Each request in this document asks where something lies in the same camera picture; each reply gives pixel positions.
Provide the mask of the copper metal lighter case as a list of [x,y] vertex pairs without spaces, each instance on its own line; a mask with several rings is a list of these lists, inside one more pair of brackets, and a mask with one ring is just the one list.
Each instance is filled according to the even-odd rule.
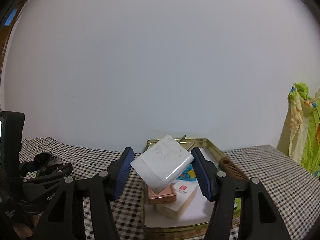
[[173,184],[168,185],[158,194],[153,192],[153,190],[148,186],[148,199],[151,205],[157,205],[161,203],[175,202],[177,196]]

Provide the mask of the brown wooden comb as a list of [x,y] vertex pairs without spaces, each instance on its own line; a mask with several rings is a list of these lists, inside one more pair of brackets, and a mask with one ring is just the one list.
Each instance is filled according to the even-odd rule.
[[229,158],[223,157],[219,161],[219,168],[233,179],[248,181],[247,176]]

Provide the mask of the green cartoon sticker card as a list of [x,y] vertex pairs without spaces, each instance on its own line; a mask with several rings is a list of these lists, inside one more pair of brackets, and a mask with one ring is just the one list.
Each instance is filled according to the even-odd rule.
[[234,212],[237,213],[241,210],[241,198],[235,198],[234,200]]

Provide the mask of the white box with red label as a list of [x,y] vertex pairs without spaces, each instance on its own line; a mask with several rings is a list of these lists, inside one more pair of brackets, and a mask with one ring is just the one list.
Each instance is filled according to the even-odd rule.
[[196,196],[198,183],[177,180],[174,184],[176,200],[156,205],[156,211],[173,220],[179,220]]

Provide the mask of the checkered tablecloth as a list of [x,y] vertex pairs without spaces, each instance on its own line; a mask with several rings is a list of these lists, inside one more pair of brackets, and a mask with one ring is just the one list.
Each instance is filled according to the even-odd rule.
[[[32,161],[50,152],[73,165],[76,179],[94,176],[107,168],[120,152],[63,144],[51,137],[22,140],[19,160]],[[270,145],[225,152],[248,177],[258,177],[276,204],[291,239],[303,239],[319,216],[319,179]],[[131,171],[123,195],[111,205],[121,239],[144,239],[142,180]]]

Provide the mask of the green yellow patterned cloth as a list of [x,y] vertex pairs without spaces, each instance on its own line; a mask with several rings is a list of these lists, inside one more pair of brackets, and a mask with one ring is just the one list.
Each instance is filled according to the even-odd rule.
[[319,91],[309,94],[305,83],[294,83],[277,149],[319,178]]

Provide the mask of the white usb charger plug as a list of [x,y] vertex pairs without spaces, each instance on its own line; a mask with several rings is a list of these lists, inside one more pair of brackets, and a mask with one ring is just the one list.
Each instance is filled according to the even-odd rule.
[[189,151],[167,134],[130,165],[152,191],[159,194],[191,164],[193,159]]

